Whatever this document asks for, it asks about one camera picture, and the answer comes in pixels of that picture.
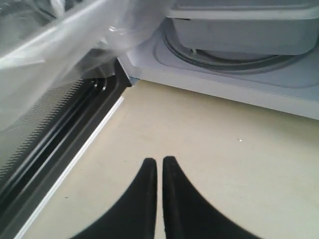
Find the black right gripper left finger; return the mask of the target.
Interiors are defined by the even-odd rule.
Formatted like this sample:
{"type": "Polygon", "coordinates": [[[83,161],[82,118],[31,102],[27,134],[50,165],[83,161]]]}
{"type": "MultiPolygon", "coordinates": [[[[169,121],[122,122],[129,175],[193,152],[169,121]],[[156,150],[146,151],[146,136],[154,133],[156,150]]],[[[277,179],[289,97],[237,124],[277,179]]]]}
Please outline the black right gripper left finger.
{"type": "Polygon", "coordinates": [[[158,200],[157,163],[144,159],[119,200],[74,239],[153,239],[158,200]]]}

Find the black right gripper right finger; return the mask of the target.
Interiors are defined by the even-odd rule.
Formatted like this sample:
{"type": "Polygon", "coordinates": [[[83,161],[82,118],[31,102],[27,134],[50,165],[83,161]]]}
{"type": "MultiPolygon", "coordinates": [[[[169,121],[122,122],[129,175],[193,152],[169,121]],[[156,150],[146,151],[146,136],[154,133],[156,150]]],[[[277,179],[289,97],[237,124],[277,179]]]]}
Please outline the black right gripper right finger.
{"type": "Polygon", "coordinates": [[[257,239],[214,208],[192,185],[177,160],[162,163],[162,208],[167,239],[257,239]]]}

